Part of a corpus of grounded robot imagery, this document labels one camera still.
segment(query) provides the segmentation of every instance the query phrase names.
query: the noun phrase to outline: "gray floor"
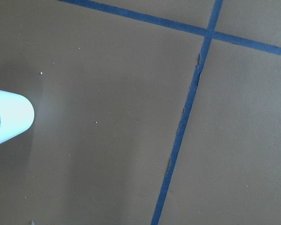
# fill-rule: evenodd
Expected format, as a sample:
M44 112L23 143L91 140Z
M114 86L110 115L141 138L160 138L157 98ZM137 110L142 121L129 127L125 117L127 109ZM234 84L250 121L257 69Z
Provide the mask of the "gray floor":
M202 28L214 4L99 2ZM281 47L281 0L225 0L216 31ZM202 42L0 1L0 90L36 111L0 145L0 225L150 224ZM281 225L281 56L212 41L159 224Z

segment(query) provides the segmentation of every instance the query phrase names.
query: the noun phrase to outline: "floor tile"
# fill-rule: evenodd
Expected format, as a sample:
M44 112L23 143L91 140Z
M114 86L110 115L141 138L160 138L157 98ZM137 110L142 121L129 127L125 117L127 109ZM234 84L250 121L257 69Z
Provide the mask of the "floor tile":
M0 1L0 224L149 224L202 37L61 1Z
M227 0L216 30L281 47L281 0Z
M281 225L281 56L212 41L161 225Z
M97 2L207 28L214 0L98 0Z

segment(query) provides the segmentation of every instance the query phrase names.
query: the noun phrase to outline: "paper cup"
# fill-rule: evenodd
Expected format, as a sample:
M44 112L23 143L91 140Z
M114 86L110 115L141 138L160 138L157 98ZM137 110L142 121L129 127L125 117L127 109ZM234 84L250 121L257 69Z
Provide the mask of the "paper cup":
M0 144L27 130L33 119L34 110L27 98L0 90Z

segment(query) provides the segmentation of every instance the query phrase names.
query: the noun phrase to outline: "white cylindrical object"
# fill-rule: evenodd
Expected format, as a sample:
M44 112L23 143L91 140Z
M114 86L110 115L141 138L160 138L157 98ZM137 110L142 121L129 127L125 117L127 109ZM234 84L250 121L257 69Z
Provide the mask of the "white cylindrical object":
M27 130L33 120L34 110L27 98L0 90L0 144Z

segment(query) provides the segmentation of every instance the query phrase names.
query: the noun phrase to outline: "blue line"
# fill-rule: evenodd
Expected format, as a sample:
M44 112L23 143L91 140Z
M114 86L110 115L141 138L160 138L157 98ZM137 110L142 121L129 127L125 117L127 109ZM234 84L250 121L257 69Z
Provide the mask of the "blue line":
M206 29L201 28L201 27L196 27L196 26L192 26L192 25L189 25L186 23L176 22L176 21L159 18L159 17L152 16L152 15L138 13L138 12L124 9L124 8L118 8L115 6L105 5L102 3L95 2L95 1L89 1L89 0L60 0L60 1L68 2L71 4L75 4L75 5L91 8L91 9L96 9L96 10L103 11L103 12L110 13L110 14L120 15L120 16L127 17L130 19L135 19L135 20L139 20L139 21L143 21L143 22L147 22L147 23L160 25L163 27L172 28L175 30L180 30L180 31L184 31L184 32L192 33L192 34L197 34L197 35L201 35L201 36L204 36L205 32L206 32Z
M257 49L257 50L261 50L261 51L264 51L264 52L267 52L267 53L281 55L281 48L280 47L276 47L274 45L268 45L268 44L261 43L261 42L258 42L258 41L245 39L245 38L242 38L242 37L236 37L236 36L233 36L233 35L230 35L230 34L215 32L214 33L214 39L229 42L229 43L233 43L233 44L237 44L237 45L241 45L241 46L245 46L245 47L249 47L249 48L253 48L253 49Z
M176 137L175 137L175 141L174 141L174 145L173 145L173 149L170 155L170 164L169 164L169 168L167 173L164 176L163 179L163 184L161 186L161 190L158 196L158 200L156 203L156 207L155 207L155 211L153 214L153 218L151 221L151 225L157 225L161 216L161 212L163 210L163 205L164 205L164 201L170 186L170 180L172 178L173 172L174 172L174 168L175 168L175 164L177 161L177 157L178 157L178 153L181 147L181 143L182 143L182 139L185 133L185 129L186 129L186 125L187 125L187 121L188 118L190 116L191 113L191 109L192 109L192 104L197 92L197 88L198 88L198 84L199 84L199 80L200 80L200 75L201 72L204 68L204 64L206 61L206 57L208 54L208 50L211 44L211 40L213 38L214 35L214 30L215 30L215 26L216 26L216 22L218 20L219 14L220 14L220 10L222 7L222 1L223 0L215 0L214 3L214 7L210 16L210 20L209 20L209 24L208 24L208 28L207 28L207 32L206 35L204 37L204 41L201 47L201 51L200 51L200 61L198 66L196 67L193 77L192 77L192 83L186 98L186 102L185 102L185 106L184 106L184 111L182 113L181 119L180 119L180 123L178 126L178 130L176 133Z

